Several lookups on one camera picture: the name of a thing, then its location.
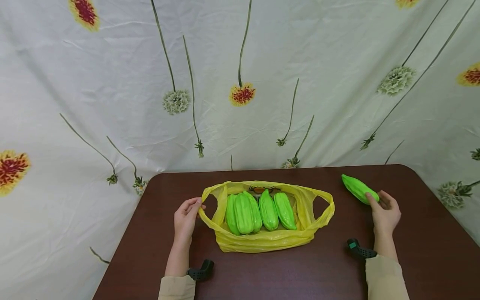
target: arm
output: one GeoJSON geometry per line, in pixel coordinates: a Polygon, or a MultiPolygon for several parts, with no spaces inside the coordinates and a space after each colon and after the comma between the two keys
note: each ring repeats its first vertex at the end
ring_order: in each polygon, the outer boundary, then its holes
{"type": "Polygon", "coordinates": [[[380,202],[367,193],[372,207],[375,233],[373,249],[377,256],[367,259],[365,272],[369,300],[408,300],[407,288],[403,280],[402,268],[398,263],[393,231],[400,221],[400,209],[396,200],[389,194],[378,193],[380,202]]]}
{"type": "Polygon", "coordinates": [[[195,281],[187,275],[190,244],[198,210],[205,209],[201,198],[192,198],[175,212],[175,238],[162,278],[158,300],[193,300],[195,281]]]}

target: plastic vegetable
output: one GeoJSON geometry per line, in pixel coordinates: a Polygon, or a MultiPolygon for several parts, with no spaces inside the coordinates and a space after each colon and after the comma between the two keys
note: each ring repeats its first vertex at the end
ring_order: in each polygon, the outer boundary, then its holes
{"type": "Polygon", "coordinates": [[[235,220],[241,234],[253,231],[253,214],[250,199],[245,194],[238,194],[234,202],[235,220]]]}
{"type": "Polygon", "coordinates": [[[360,180],[347,176],[345,174],[342,175],[342,180],[347,190],[349,190],[350,193],[352,193],[358,200],[362,201],[363,203],[370,205],[367,197],[365,196],[366,192],[369,192],[377,202],[380,201],[380,197],[378,196],[378,194],[360,180]]]}
{"type": "Polygon", "coordinates": [[[260,216],[260,209],[258,208],[257,200],[247,191],[243,191],[245,196],[250,200],[252,204],[252,216],[253,216],[253,231],[259,232],[262,229],[262,217],[260,216]]]}
{"type": "Polygon", "coordinates": [[[270,197],[268,190],[265,190],[262,193],[258,200],[258,204],[260,206],[260,215],[262,216],[265,228],[270,231],[277,229],[278,214],[276,213],[275,203],[273,202],[272,197],[270,197]]]}
{"type": "Polygon", "coordinates": [[[237,220],[235,218],[235,200],[237,195],[228,195],[227,198],[227,212],[225,213],[225,220],[230,231],[234,235],[240,235],[240,231],[237,227],[237,220]]]}
{"type": "Polygon", "coordinates": [[[297,230],[293,210],[290,206],[290,200],[287,195],[283,192],[276,193],[274,201],[278,218],[280,219],[280,222],[282,222],[283,227],[290,230],[297,230]]]}

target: right hand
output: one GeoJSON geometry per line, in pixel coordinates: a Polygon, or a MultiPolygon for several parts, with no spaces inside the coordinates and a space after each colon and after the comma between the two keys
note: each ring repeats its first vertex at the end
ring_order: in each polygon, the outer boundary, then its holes
{"type": "Polygon", "coordinates": [[[372,207],[374,232],[381,235],[393,235],[393,230],[400,221],[402,213],[392,196],[384,191],[380,191],[378,195],[380,196],[379,202],[370,193],[365,193],[372,207]]]}

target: hand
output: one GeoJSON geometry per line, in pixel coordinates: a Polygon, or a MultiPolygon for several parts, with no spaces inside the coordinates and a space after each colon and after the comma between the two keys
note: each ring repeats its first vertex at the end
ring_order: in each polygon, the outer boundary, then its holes
{"type": "Polygon", "coordinates": [[[402,213],[398,208],[398,203],[392,196],[384,191],[380,191],[378,195],[380,196],[379,202],[370,193],[365,193],[372,207],[375,235],[393,236],[393,230],[400,221],[402,213]]]}
{"type": "Polygon", "coordinates": [[[174,215],[175,225],[175,238],[173,240],[174,245],[178,246],[190,246],[192,243],[192,233],[195,227],[195,219],[197,217],[198,210],[205,209],[206,206],[202,205],[202,199],[191,198],[183,202],[174,215]]]}

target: yellow plastic bag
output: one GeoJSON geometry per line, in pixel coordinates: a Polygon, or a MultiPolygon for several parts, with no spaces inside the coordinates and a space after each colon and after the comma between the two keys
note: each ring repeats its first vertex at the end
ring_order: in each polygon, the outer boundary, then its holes
{"type": "Polygon", "coordinates": [[[202,194],[202,202],[212,194],[217,199],[217,209],[210,220],[203,209],[199,214],[202,221],[215,231],[216,242],[223,252],[259,253],[297,247],[309,243],[318,228],[326,226],[335,212],[331,194],[298,185],[267,181],[227,181],[206,188],[202,194]],[[230,232],[225,222],[227,196],[238,194],[253,188],[278,189],[287,194],[292,204],[297,230],[286,230],[281,225],[277,230],[268,231],[264,227],[260,232],[251,235],[236,236],[230,232]],[[316,196],[322,197],[330,205],[315,220],[313,201],[316,196]]]}

